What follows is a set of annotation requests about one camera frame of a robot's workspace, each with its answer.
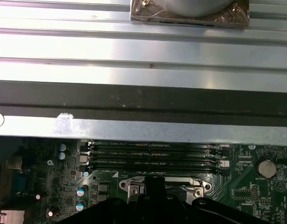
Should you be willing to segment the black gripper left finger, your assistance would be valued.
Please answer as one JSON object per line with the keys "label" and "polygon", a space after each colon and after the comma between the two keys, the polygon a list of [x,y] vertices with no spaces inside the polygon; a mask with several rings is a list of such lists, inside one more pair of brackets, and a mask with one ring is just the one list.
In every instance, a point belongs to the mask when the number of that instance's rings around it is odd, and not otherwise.
{"label": "black gripper left finger", "polygon": [[145,194],[135,203],[110,198],[61,220],[60,224],[154,224],[155,178],[145,178]]}

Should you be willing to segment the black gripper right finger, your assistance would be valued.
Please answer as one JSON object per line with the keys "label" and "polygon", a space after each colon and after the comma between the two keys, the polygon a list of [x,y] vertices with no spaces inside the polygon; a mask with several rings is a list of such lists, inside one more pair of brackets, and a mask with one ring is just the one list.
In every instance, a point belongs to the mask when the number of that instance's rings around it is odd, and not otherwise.
{"label": "black gripper right finger", "polygon": [[155,178],[156,224],[251,224],[253,216],[209,198],[184,205],[177,196],[167,195],[165,179]]}

